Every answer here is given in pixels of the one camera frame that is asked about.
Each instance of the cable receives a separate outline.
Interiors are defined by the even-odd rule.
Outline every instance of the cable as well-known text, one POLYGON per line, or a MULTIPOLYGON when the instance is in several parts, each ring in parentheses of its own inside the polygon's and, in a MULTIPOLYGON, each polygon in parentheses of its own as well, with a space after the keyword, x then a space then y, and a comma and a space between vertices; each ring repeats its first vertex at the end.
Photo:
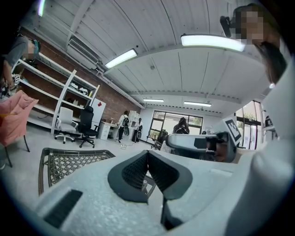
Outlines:
MULTIPOLYGON (((49 115, 47 115, 47 116, 49 116, 49 115)), ((39 119, 44 119, 44 118, 46 118, 47 116, 45 116, 45 117, 42 117, 42 118, 41 118, 41 117, 38 117, 38 118, 39 118, 39 119)))

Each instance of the floor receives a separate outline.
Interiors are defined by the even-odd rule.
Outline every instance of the floor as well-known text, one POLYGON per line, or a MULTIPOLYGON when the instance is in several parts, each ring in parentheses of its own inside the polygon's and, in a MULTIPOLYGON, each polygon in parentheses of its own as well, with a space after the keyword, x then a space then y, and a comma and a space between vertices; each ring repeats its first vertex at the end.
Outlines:
MULTIPOLYGON (((8 146, 10 160, 13 164, 11 168, 6 159, 6 167, 0 171, 0 175, 6 183, 14 198, 25 204, 30 209, 34 209, 38 200, 38 171, 40 156, 43 148, 59 148, 67 150, 93 150, 91 144, 85 143, 82 148, 79 147, 81 141, 71 142, 67 140, 63 144, 63 139, 55 140, 48 129, 40 126, 28 125, 26 140, 30 148, 27 152, 23 138, 19 138, 16 142, 8 146)), ((133 151, 150 150, 150 144, 139 142, 133 144, 123 136, 122 144, 128 145, 125 150, 121 149, 119 143, 114 140, 94 140, 95 149, 106 149, 115 156, 131 153, 133 151)), ((0 150, 0 157, 5 156, 5 151, 0 150)), ((149 198, 151 212, 160 217, 162 205, 162 193, 156 187, 153 194, 149 198)))

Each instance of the shelf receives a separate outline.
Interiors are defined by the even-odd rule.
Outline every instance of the shelf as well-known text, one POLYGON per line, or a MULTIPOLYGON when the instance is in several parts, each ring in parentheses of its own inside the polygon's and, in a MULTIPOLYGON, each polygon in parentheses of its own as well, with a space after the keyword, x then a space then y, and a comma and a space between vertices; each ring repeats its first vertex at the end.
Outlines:
POLYGON ((38 92, 47 95, 48 97, 51 97, 51 98, 56 99, 56 100, 59 99, 59 98, 57 98, 56 96, 53 96, 53 95, 51 95, 51 94, 49 94, 49 93, 46 93, 45 91, 43 91, 43 90, 41 90, 41 89, 39 89, 39 88, 37 88, 37 87, 35 87, 35 86, 29 84, 28 82, 25 82, 25 81, 22 80, 22 79, 20 79, 19 81, 20 81, 21 83, 23 83, 23 84, 25 84, 25 85, 31 87, 32 89, 35 89, 35 90, 37 90, 38 92))
POLYGON ((59 86, 61 88, 63 88, 65 86, 63 83, 57 81, 56 79, 51 78, 47 74, 44 74, 43 72, 41 72, 41 71, 37 70, 36 68, 30 66, 28 63, 24 62, 23 60, 19 59, 18 61, 21 64, 23 64, 26 67, 26 69, 28 69, 29 71, 33 72, 34 74, 36 74, 37 76, 41 77, 42 79, 45 79, 45 80, 49 81, 50 83, 53 83, 56 86, 59 86))
POLYGON ((34 106, 34 108, 37 108, 37 109, 39 109, 39 110, 41 110, 41 111, 44 111, 44 112, 47 112, 47 113, 49 113, 49 114, 53 114, 53 115, 54 115, 54 110, 52 110, 52 109, 50 109, 50 108, 47 108, 47 107, 45 107, 45 106, 42 106, 42 105, 40 105, 40 104, 36 104, 36 105, 34 106))
POLYGON ((51 129, 52 117, 39 119, 38 116, 44 117, 44 114, 32 110, 28 117, 28 122, 51 129))
POLYGON ((70 105, 70 106, 74 106, 74 107, 76 107, 76 108, 79 108, 79 109, 84 109, 84 107, 80 107, 80 106, 74 105, 74 104, 72 104, 72 103, 70 103, 70 102, 68 102, 68 101, 65 101, 65 100, 63 100, 62 102, 65 103, 65 104, 68 104, 68 105, 70 105))
POLYGON ((85 87, 86 89, 88 89, 90 91, 96 89, 96 86, 92 85, 91 83, 87 82, 86 80, 83 80, 79 76, 74 75, 73 81, 81 84, 83 87, 85 87))
POLYGON ((71 88, 71 87, 68 87, 68 90, 76 95, 78 95, 79 97, 82 97, 82 98, 85 98, 85 99, 91 99, 91 97, 87 96, 87 95, 84 95, 84 94, 81 94, 80 92, 78 92, 77 90, 71 88))
POLYGON ((38 61, 42 62, 43 64, 47 65, 51 69, 59 72, 65 77, 70 77, 71 71, 67 70, 66 68, 62 67, 61 65, 57 64, 56 62, 52 61, 47 56, 44 56, 42 53, 39 53, 39 55, 36 58, 38 61))
POLYGON ((276 129, 275 129, 275 127, 272 125, 272 126, 268 126, 268 127, 263 128, 263 131, 276 131, 276 129))

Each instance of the fluorescent light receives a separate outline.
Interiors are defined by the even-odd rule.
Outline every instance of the fluorescent light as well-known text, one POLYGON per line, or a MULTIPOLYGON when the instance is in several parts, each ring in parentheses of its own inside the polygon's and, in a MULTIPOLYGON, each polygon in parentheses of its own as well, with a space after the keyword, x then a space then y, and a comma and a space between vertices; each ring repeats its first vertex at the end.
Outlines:
POLYGON ((213 35, 183 35, 183 46, 221 47, 242 52, 245 44, 240 41, 213 35))
POLYGON ((156 102, 164 102, 163 99, 143 99, 144 101, 156 101, 156 102))
POLYGON ((112 68, 124 61, 127 61, 133 57, 136 57, 137 56, 137 53, 134 49, 131 49, 129 50, 128 52, 116 57, 115 59, 111 60, 110 62, 106 63, 106 67, 107 68, 112 68))
POLYGON ((191 102, 191 101, 185 101, 184 104, 195 105, 195 106, 208 106, 208 107, 211 107, 211 105, 212 105, 212 104, 208 104, 208 103, 191 102))
POLYGON ((39 16, 43 16, 44 4, 45 4, 45 0, 40 0, 39 9, 38 9, 39 16))

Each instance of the tree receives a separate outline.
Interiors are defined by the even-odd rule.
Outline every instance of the tree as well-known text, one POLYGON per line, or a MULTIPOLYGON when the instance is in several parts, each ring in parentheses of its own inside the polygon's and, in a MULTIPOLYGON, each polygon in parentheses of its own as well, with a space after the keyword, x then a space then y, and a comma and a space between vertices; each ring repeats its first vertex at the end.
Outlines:
POLYGON ((250 120, 256 120, 256 117, 252 113, 245 113, 244 118, 247 118, 250 120))
POLYGON ((202 126, 202 118, 194 117, 193 119, 194 125, 202 126))

